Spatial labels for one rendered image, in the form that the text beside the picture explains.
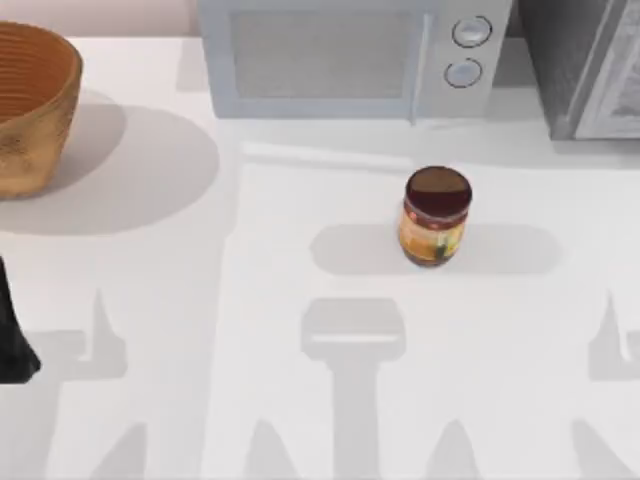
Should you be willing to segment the pale microwave oven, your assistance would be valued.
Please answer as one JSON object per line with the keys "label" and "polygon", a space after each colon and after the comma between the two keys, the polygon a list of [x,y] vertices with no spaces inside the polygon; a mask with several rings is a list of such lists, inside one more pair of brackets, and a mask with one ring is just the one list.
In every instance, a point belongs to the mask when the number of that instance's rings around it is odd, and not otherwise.
{"label": "pale microwave oven", "polygon": [[[492,91],[513,0],[197,0],[215,114],[239,119],[409,121],[422,17],[431,33],[418,119],[483,113]],[[461,19],[493,27],[461,48]],[[446,67],[473,58],[478,83],[455,89]]]}

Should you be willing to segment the brown wooden basket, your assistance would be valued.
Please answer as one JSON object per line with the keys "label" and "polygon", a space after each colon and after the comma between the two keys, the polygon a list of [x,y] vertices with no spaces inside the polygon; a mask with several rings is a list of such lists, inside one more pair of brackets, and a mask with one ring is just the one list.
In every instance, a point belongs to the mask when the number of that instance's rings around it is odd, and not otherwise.
{"label": "brown wooden basket", "polygon": [[0,199],[52,180],[78,105],[83,59],[48,29],[0,20]]}

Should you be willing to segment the dark lidded sauce jar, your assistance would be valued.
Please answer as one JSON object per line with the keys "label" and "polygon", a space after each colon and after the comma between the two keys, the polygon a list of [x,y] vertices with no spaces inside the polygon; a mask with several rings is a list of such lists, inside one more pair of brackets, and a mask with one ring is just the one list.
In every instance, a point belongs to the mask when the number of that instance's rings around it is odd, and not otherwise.
{"label": "dark lidded sauce jar", "polygon": [[407,180],[398,224],[404,254],[421,266],[447,263],[458,251],[473,198],[467,178],[446,166],[427,166]]}

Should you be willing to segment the microwave knob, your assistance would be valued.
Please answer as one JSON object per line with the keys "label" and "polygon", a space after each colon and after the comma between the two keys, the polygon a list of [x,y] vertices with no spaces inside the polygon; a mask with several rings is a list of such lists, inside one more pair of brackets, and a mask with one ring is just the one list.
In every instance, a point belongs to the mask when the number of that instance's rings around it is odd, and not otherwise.
{"label": "microwave knob", "polygon": [[461,48],[475,48],[489,40],[492,30],[487,18],[475,16],[459,20],[452,29],[452,38]]}
{"label": "microwave knob", "polygon": [[478,83],[482,75],[482,65],[473,58],[465,58],[446,67],[444,80],[452,88],[465,89]]}

